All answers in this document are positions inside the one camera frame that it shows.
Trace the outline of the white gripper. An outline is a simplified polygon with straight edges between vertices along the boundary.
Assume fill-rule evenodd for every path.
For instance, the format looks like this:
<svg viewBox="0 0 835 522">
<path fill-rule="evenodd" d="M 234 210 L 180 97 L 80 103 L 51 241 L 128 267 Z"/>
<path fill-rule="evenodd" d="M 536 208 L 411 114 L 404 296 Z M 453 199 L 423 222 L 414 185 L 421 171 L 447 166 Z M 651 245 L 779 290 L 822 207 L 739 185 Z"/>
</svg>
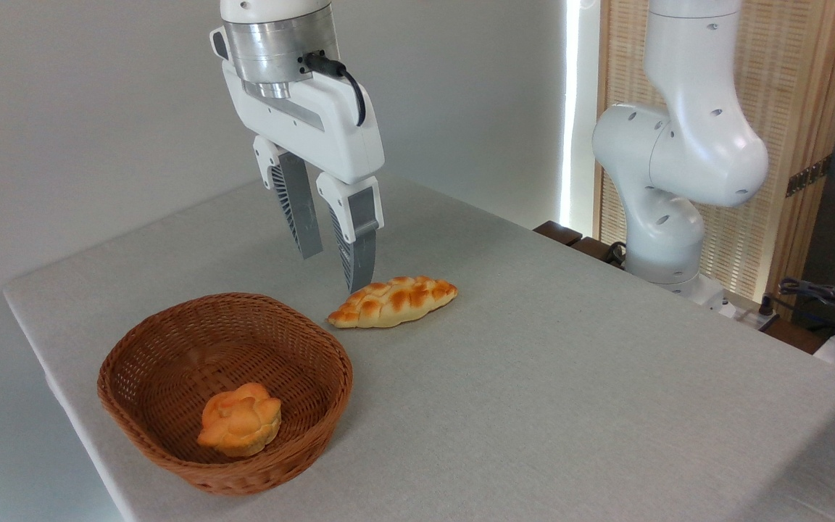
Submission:
<svg viewBox="0 0 835 522">
<path fill-rule="evenodd" d="M 384 165 L 385 154 L 367 89 L 361 90 L 367 117 L 357 125 L 357 96 L 347 80 L 316 72 L 292 83 L 287 99 L 259 98 L 245 92 L 230 62 L 221 67 L 238 118 L 258 135 L 259 172 L 265 188 L 275 191 L 301 256 L 323 250 L 306 161 L 327 172 L 316 187 L 331 211 L 348 292 L 371 284 L 375 232 L 384 218 L 378 179 L 369 175 Z"/>
</svg>

